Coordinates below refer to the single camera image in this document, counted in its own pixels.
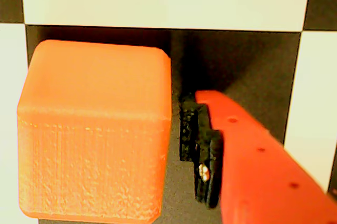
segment white panel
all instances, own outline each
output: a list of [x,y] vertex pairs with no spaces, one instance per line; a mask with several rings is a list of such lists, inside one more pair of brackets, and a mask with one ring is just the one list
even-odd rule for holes
[[16,106],[27,74],[24,24],[0,24],[0,223],[37,224],[18,205]]
[[307,0],[23,0],[25,23],[301,31]]
[[337,144],[337,32],[303,32],[285,149],[329,187]]

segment orange cube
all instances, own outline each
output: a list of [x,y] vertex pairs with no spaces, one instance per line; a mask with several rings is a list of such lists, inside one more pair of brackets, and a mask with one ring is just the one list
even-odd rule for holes
[[171,115],[171,62],[162,50],[41,42],[17,107],[23,213],[152,223],[161,214]]

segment orange plastic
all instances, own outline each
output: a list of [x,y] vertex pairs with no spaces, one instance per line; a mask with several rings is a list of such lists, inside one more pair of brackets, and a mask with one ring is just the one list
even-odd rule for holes
[[334,201],[243,108],[216,91],[196,100],[224,135],[224,224],[337,224]]
[[161,214],[171,127],[170,59],[162,50],[40,43],[17,123],[26,215],[151,223]]

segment textured plastic surface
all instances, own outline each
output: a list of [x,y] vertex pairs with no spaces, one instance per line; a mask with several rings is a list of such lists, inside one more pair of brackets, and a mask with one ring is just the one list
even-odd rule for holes
[[17,108],[30,217],[150,223],[161,213],[171,69],[160,49],[47,40]]
[[243,108],[216,91],[197,91],[212,128],[224,135],[224,224],[336,224],[337,205]]

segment small screw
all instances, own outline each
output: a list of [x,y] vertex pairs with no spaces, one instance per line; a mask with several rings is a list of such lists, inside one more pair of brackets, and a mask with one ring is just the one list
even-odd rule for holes
[[206,165],[200,164],[199,165],[199,175],[202,178],[202,181],[207,182],[210,178],[210,171]]

